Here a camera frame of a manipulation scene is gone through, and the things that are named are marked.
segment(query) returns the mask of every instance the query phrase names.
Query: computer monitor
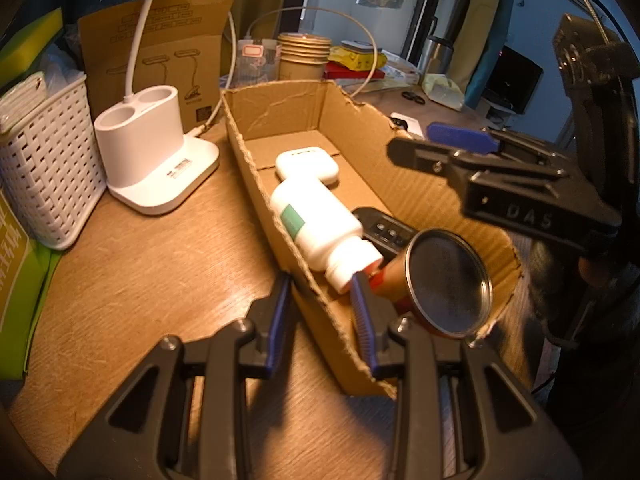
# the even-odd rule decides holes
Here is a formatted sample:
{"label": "computer monitor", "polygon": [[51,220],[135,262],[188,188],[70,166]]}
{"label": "computer monitor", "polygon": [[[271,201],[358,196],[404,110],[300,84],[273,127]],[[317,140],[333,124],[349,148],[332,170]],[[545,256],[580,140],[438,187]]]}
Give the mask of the computer monitor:
{"label": "computer monitor", "polygon": [[522,115],[543,72],[532,60],[505,45],[489,77],[484,96]]}

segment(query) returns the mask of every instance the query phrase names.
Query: yellow sponge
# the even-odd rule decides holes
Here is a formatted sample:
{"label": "yellow sponge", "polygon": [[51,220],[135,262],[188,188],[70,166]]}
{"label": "yellow sponge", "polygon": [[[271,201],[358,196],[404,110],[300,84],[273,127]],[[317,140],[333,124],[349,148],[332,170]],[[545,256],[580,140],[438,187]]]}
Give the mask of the yellow sponge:
{"label": "yellow sponge", "polygon": [[52,10],[20,29],[0,50],[0,88],[27,72],[62,29],[62,10]]}

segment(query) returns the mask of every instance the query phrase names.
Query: scissors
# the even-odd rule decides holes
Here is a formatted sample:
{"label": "scissors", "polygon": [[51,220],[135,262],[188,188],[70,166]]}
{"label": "scissors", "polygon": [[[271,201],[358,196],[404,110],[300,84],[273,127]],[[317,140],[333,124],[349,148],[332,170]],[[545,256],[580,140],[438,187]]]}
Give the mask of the scissors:
{"label": "scissors", "polygon": [[423,105],[425,103],[425,100],[422,97],[420,97],[417,93],[411,92],[409,90],[405,90],[404,92],[402,92],[402,97],[404,97],[405,99],[409,99],[409,101],[414,101],[419,105]]}

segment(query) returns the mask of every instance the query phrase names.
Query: green bag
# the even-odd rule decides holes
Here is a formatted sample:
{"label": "green bag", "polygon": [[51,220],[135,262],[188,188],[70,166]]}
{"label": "green bag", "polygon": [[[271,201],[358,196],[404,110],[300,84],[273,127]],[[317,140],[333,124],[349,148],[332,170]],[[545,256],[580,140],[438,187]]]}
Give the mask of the green bag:
{"label": "green bag", "polygon": [[61,253],[29,238],[0,191],[0,380],[21,379]]}

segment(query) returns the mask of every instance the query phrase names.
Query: white wall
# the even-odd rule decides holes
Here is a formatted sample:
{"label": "white wall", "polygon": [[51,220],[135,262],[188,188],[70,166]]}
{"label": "white wall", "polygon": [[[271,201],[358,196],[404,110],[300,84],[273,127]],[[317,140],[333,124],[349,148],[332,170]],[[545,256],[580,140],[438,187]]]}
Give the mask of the white wall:
{"label": "white wall", "polygon": [[[507,45],[540,65],[545,73],[525,115],[516,119],[513,128],[554,141],[569,117],[571,105],[564,95],[551,41],[562,14],[569,12],[583,17],[587,14],[570,0],[525,0],[524,7],[518,5],[520,1],[514,1]],[[614,0],[600,1],[620,22],[636,53],[640,54],[640,40],[618,4]],[[614,28],[608,20],[605,25]]]}

